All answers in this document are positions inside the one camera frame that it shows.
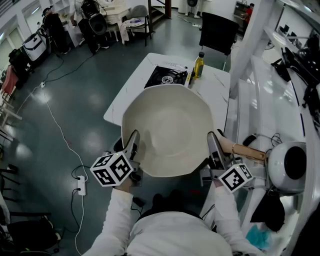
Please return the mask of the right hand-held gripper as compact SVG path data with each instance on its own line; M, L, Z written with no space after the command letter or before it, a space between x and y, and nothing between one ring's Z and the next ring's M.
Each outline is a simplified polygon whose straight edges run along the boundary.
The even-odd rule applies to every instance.
M217 131L226 137L221 129ZM230 193L234 193L253 179L241 157L224 154L213 131L207 134L207 144L210 156L199 165L201 186L204 182L220 181Z

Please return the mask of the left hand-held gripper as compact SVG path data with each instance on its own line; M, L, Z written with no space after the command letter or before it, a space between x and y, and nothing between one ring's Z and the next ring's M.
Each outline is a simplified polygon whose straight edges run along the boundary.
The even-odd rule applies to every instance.
M140 144L140 133L134 130L124 147L124 152L107 153L98 157L90 171L102 187L121 185L125 179L130 178L134 187L140 187L143 172L140 164L134 161Z

